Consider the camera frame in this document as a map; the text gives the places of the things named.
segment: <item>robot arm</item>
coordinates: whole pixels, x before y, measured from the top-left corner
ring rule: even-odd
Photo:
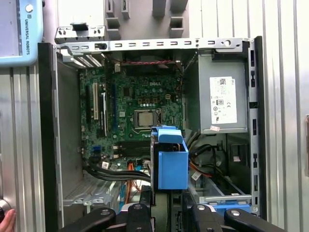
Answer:
[[[197,232],[284,232],[283,229],[260,219],[241,209],[229,209],[225,212],[224,220],[212,212],[206,205],[197,204],[191,208],[193,223],[189,231]],[[154,221],[150,210],[144,204],[133,204],[127,211],[120,214],[109,208],[92,211],[76,222],[62,228],[59,232],[99,232],[106,231],[141,231],[154,232]]]

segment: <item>power supply label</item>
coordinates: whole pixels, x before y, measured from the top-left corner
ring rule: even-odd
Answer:
[[[211,77],[211,123],[237,123],[236,85],[231,76]]]

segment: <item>universal robots label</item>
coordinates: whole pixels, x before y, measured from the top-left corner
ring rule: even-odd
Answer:
[[[211,77],[211,123],[237,123],[236,85],[231,76]]]
[[[26,54],[30,55],[30,42],[29,42],[29,19],[31,15],[27,15],[28,19],[25,19],[25,32],[26,32]]]

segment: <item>metal bracket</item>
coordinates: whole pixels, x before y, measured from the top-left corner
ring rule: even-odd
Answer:
[[[68,49],[71,55],[80,55],[87,53],[105,53],[116,51],[136,51],[136,50],[162,50],[162,49],[198,49],[212,50],[217,52],[242,52],[243,38],[185,38],[185,39],[154,39],[154,40],[119,40],[119,41],[97,41],[96,42],[75,42],[63,43],[64,38],[57,37],[59,41],[58,49]]]

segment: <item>wire bundle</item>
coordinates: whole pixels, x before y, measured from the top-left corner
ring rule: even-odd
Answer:
[[[98,167],[93,160],[97,157],[91,157],[88,160],[86,171],[95,178],[105,181],[129,181],[144,180],[150,182],[150,176],[140,171],[112,171]]]

